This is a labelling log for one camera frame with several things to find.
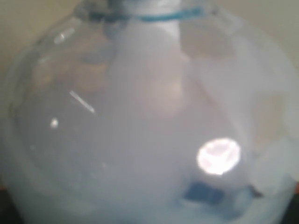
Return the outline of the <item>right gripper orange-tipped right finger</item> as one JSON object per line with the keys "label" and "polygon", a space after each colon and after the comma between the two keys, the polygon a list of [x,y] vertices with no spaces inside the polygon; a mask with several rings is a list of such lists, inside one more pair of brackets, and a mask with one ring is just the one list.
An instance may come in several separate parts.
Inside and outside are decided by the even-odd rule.
{"label": "right gripper orange-tipped right finger", "polygon": [[299,224],[299,183],[296,184],[295,194],[292,197],[281,224]]}

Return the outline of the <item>right gripper orange-tipped left finger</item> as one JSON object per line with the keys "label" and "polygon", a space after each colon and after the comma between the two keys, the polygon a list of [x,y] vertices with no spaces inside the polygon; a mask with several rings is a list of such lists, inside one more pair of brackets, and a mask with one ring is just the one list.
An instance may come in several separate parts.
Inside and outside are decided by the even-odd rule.
{"label": "right gripper orange-tipped left finger", "polygon": [[0,188],[0,224],[23,224],[23,220],[4,187]]}

